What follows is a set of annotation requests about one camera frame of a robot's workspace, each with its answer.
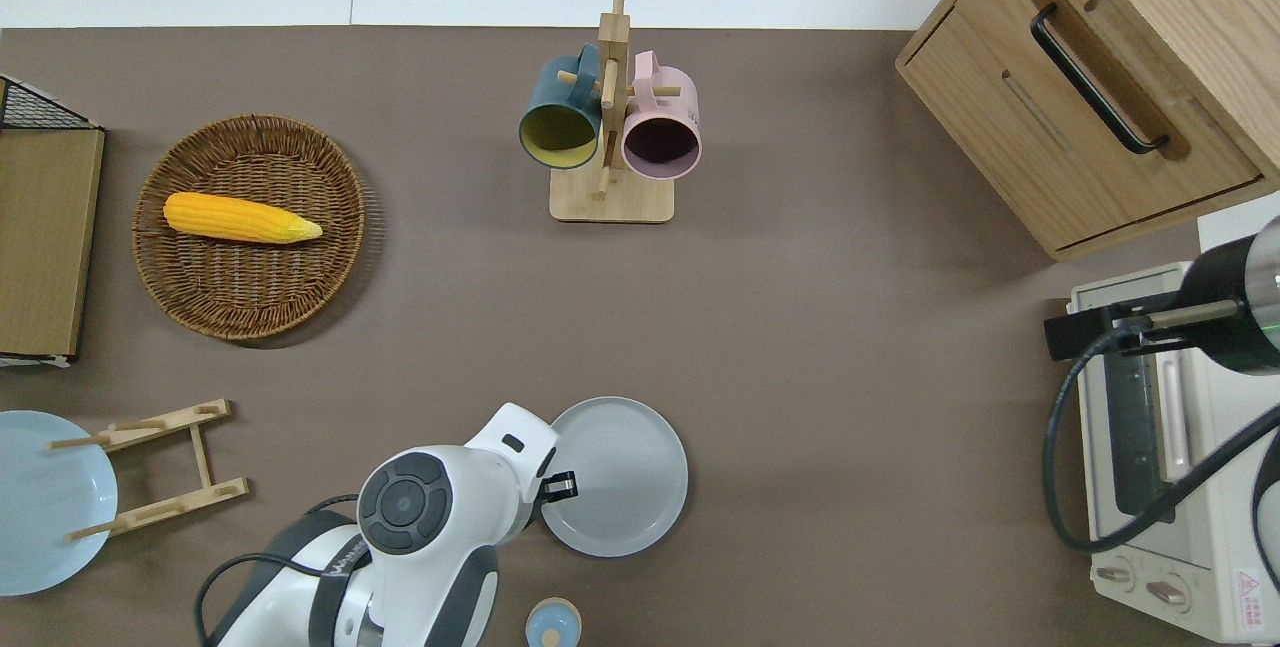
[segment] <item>small cup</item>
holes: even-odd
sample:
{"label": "small cup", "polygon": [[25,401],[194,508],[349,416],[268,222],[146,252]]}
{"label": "small cup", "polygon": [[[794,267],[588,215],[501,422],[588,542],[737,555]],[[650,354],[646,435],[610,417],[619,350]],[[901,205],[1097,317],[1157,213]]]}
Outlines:
{"label": "small cup", "polygon": [[[622,161],[649,179],[676,179],[698,167],[703,136],[698,127],[698,88],[675,67],[658,65],[653,50],[636,55],[635,97],[622,123]],[[657,97],[654,87],[680,87],[680,96]]]}
{"label": "small cup", "polygon": [[[561,82],[561,70],[577,76]],[[586,164],[600,142],[600,96],[594,92],[600,54],[588,42],[575,58],[563,55],[543,65],[534,96],[520,119],[520,143],[529,156],[556,169]]]}

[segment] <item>light blue plate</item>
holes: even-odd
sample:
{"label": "light blue plate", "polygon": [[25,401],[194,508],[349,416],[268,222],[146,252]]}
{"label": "light blue plate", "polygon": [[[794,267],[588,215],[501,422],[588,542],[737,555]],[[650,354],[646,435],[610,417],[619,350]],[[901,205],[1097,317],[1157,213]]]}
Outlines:
{"label": "light blue plate", "polygon": [[46,450],[88,433],[36,411],[0,413],[0,596],[47,589],[84,569],[106,532],[63,539],[115,519],[115,470],[96,445]]}

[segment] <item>wooden cabinet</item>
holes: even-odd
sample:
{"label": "wooden cabinet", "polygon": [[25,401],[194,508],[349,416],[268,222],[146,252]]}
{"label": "wooden cabinet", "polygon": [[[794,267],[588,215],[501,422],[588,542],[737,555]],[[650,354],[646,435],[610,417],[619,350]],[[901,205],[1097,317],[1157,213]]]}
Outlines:
{"label": "wooden cabinet", "polygon": [[1280,0],[943,0],[897,68],[1055,259],[1280,188]]}

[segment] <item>wire rack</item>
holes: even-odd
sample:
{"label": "wire rack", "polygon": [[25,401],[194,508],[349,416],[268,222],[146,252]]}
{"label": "wire rack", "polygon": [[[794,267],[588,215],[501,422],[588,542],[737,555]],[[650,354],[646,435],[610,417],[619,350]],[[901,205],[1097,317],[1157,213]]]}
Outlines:
{"label": "wire rack", "polygon": [[0,74],[0,129],[101,129],[26,85]]}

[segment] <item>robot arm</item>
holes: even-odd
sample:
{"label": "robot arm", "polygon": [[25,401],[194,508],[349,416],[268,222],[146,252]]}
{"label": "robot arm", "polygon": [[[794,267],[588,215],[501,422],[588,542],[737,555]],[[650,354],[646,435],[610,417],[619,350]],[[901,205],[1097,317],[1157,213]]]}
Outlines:
{"label": "robot arm", "polygon": [[384,647],[480,641],[498,587],[494,548],[527,524],[556,439],[508,402],[466,446],[408,450],[366,479],[358,525]]}
{"label": "robot arm", "polygon": [[557,439],[508,402],[466,446],[393,456],[365,480],[356,525],[307,514],[268,547],[324,578],[261,566],[206,643],[472,647],[498,587],[494,547],[524,530],[535,500],[567,496],[540,489]]}

